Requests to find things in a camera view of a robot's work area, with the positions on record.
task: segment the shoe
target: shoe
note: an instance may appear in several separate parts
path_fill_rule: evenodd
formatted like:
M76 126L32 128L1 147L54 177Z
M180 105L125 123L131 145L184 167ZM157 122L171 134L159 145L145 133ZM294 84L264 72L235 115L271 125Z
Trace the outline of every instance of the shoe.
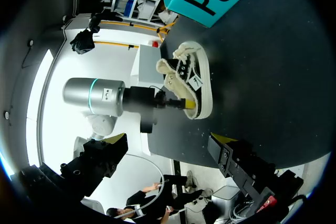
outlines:
M194 42L182 43L173 52L173 59L160 59L156 70L165 74L164 86L179 99L195 102L194 109L185 109L189 119L204 119L211 115L213 99L209 62L203 47Z
M201 196L204 198L210 197L212 194L214 193L214 191L212 191L211 189L205 189Z
M189 170L187 172L187 182L185 183L184 187L188 188L188 187L193 187L193 186L195 186L195 181L194 181L194 177L193 177L191 170Z
M188 188L188 191L187 191L187 192L188 192L188 194L192 194L192 193L196 192L196 188L190 186L190 187Z

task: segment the silver cylindrical joint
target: silver cylindrical joint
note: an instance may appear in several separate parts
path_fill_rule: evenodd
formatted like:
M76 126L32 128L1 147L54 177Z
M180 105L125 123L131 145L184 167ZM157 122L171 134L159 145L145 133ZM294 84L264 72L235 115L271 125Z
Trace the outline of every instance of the silver cylindrical joint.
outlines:
M121 116L124 90L123 81L72 78L65 84L63 98L83 112Z

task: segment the black table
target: black table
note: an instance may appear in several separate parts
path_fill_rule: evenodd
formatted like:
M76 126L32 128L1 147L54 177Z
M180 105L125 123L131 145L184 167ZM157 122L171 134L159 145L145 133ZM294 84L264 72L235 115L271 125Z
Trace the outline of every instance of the black table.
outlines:
M209 29L180 17L162 57L172 58L184 41L200 43L209 58L214 109L194 121L183 111L156 111L150 151L217 167L206 149L209 132L249 141L280 168L331 151L335 53L330 17L317 9L313 0L240 0Z

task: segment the white shoe sole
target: white shoe sole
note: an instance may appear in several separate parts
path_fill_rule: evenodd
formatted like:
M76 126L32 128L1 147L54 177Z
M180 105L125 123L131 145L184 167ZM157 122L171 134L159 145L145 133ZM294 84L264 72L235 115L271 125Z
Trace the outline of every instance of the white shoe sole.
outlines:
M201 79L203 81L203 85L201 87L202 91L202 105L201 112L198 117L195 119L204 119L211 115L213 109L213 99L212 99L212 90L211 90L211 80L210 80L210 71L209 71L209 60L206 55L204 48L197 42L187 41L182 43L187 48L195 48L198 49L196 52L199 71L201 75Z

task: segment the black clothing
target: black clothing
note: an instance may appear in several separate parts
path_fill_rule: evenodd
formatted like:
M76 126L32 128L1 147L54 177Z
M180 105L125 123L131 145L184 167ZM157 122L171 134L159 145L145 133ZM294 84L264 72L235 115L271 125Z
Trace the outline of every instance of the black clothing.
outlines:
M167 206L171 206L174 208L174 214L179 210L184 208L186 203L189 203L193 200L196 200L202 193L203 190L198 190L192 194L181 194L177 198L173 198L172 196L172 186L173 185L181 185L184 186L187 177L185 176L175 176L175 175L164 175L165 183L163 187L163 191L161 192L159 198L148 207L142 209L142 212L145 214L142 217L136 218L138 215L132 217L135 223L145 224L145 223L160 223L158 218L163 217L166 211ZM142 191L138 191L136 194L131 196L127 202L125 208L130 205L140 205L144 206L149 203L155 196L150 196L146 198L146 193Z

